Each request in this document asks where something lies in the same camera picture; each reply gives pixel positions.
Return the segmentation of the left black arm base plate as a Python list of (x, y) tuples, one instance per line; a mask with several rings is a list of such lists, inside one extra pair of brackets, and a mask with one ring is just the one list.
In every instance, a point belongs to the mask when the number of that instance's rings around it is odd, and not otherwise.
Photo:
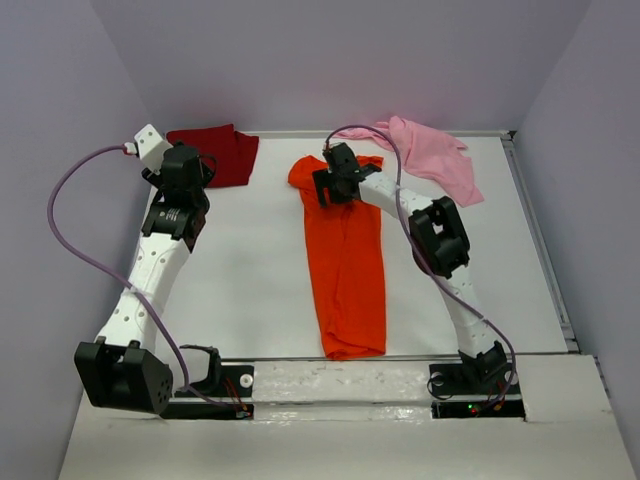
[(223, 363), (218, 381), (207, 378), (195, 384), (195, 389), (206, 399), (191, 391), (177, 392), (160, 417), (165, 420), (252, 420), (254, 382), (253, 365)]

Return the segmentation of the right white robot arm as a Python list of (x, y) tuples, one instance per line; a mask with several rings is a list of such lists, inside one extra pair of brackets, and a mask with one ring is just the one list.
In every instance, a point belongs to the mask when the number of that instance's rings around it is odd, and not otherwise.
[(515, 351), (506, 335), (477, 308), (470, 271), (470, 240), (453, 199), (433, 199), (401, 186), (372, 163), (362, 165), (344, 142), (326, 143), (327, 166), (312, 173), (321, 207), (359, 202), (397, 219), (414, 261), (438, 287), (456, 334), (460, 379), (470, 391), (500, 386), (502, 401), (516, 376)]

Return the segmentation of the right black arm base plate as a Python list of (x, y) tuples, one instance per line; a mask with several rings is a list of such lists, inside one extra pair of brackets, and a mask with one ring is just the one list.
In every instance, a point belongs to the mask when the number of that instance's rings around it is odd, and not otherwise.
[(510, 380), (508, 363), (487, 383), (474, 386), (463, 375), (459, 363), (429, 366), (427, 391), (432, 397), (434, 419), (524, 419), (525, 408), (517, 376)]

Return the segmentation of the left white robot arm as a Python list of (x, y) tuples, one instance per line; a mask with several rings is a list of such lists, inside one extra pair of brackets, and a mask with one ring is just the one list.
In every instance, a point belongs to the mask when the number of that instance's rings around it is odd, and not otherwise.
[(153, 197), (141, 227), (132, 270), (106, 324), (78, 345), (74, 363), (95, 407), (160, 414), (176, 377), (201, 395), (215, 392), (221, 370), (206, 360), (189, 369), (161, 320), (177, 276), (191, 256), (210, 208), (213, 172), (196, 148), (178, 143), (162, 153), (160, 169), (144, 170)]

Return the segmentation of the orange t-shirt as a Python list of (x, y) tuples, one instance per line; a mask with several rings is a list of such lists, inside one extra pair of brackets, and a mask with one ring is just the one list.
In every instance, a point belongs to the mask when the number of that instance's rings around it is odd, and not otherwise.
[(360, 201), (320, 206), (312, 173), (326, 164), (297, 160), (288, 183), (303, 205), (308, 269), (321, 343), (331, 360), (386, 353), (386, 287), (381, 211)]

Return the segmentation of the aluminium table edge rail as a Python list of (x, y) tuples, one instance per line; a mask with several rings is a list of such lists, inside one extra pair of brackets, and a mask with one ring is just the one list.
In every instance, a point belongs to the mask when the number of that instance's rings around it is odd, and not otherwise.
[(531, 236), (536, 248), (536, 252), (541, 263), (544, 277), (548, 290), (552, 297), (552, 302), (558, 317), (560, 328), (567, 346), (568, 352), (571, 354), (579, 354), (581, 348), (571, 324), (569, 313), (566, 309), (564, 298), (557, 280), (557, 276), (549, 256), (547, 245), (541, 231), (537, 215), (528, 191), (528, 187), (518, 160), (516, 145), (516, 131), (507, 131), (500, 136), (504, 153), (518, 191), (518, 195), (523, 206), (525, 217), (529, 226)]

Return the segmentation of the dark red folded t-shirt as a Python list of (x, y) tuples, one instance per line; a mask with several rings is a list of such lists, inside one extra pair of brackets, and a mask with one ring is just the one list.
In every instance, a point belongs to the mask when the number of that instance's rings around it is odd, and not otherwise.
[(237, 131), (233, 124), (202, 129), (170, 131), (167, 140), (198, 149), (203, 162), (214, 172), (209, 189), (246, 186), (253, 172), (259, 137)]

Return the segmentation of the pink t-shirt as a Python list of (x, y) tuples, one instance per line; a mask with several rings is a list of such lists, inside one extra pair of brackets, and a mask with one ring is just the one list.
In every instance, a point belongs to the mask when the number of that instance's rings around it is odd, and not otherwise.
[(338, 138), (372, 140), (392, 151), (393, 141), (401, 154), (403, 170), (415, 177), (436, 182), (459, 206), (469, 207), (484, 201), (476, 185), (468, 147), (454, 136), (399, 116), (376, 122), (372, 127), (351, 127), (336, 134)]

